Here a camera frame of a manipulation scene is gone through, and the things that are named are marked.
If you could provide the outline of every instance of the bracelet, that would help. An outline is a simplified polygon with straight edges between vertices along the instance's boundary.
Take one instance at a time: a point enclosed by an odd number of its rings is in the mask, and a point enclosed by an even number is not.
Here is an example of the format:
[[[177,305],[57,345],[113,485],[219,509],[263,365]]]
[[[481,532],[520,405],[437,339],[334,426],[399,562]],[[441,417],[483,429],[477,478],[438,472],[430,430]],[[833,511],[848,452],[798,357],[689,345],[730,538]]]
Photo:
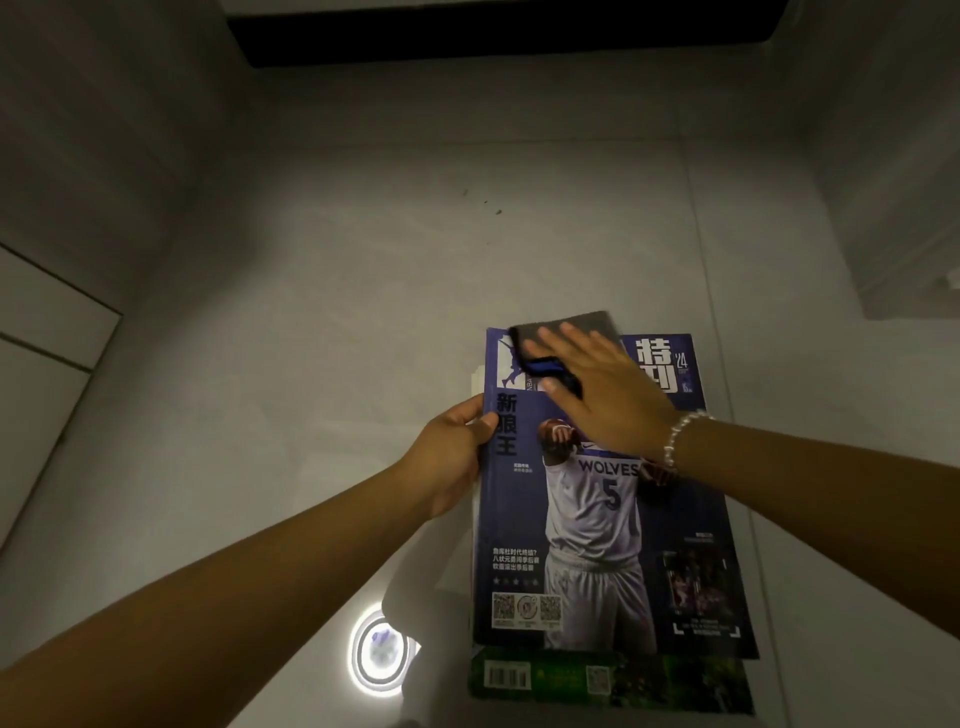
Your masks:
[[[680,433],[684,431],[684,428],[687,425],[692,423],[694,420],[699,420],[702,417],[706,417],[710,420],[713,419],[707,410],[698,409],[696,412],[687,412],[677,421],[675,425],[670,428],[670,437],[667,438],[666,445],[663,446],[663,465],[665,465],[668,470],[671,470],[674,473],[677,471],[677,468],[673,463],[673,451],[677,444],[677,438],[680,436]]]

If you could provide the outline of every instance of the forearm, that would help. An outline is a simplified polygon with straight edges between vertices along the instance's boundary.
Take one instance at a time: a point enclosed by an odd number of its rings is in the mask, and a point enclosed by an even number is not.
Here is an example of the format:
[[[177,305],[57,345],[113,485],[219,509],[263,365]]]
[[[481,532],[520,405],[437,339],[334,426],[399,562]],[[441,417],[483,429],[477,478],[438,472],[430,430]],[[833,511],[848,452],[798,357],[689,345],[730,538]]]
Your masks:
[[[790,531],[960,636],[957,471],[708,420],[678,438],[677,467]]]
[[[43,645],[0,673],[2,722],[226,725],[425,521],[401,480],[375,475]]]

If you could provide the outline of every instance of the stack of magazines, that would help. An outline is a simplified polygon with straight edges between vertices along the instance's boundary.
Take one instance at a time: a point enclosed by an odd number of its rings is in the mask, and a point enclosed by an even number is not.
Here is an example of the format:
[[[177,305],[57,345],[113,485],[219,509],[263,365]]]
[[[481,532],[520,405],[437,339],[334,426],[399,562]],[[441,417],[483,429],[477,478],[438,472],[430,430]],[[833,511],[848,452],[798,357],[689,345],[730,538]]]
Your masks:
[[[705,408],[688,334],[621,340],[678,409]],[[471,694],[752,714],[723,495],[591,442],[506,330],[487,330],[473,386],[500,419],[474,499]]]

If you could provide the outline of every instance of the player silhouette logo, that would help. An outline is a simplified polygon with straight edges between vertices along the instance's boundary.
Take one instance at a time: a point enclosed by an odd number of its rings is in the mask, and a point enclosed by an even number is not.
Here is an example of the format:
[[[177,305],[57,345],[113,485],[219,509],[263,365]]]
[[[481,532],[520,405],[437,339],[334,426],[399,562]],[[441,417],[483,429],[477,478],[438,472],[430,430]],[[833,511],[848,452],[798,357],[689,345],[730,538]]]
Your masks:
[[[504,335],[496,349],[496,378],[501,389],[526,389],[527,375],[520,369],[510,336]]]

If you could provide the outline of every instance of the cabinet door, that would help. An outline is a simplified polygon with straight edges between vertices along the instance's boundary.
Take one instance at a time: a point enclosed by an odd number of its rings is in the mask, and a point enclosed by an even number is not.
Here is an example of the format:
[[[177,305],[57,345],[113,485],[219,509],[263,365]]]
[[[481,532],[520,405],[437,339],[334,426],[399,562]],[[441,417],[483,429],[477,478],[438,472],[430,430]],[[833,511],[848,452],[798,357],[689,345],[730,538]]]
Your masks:
[[[0,333],[93,369],[119,314],[0,248]]]
[[[88,378],[54,359],[0,341],[0,544]]]

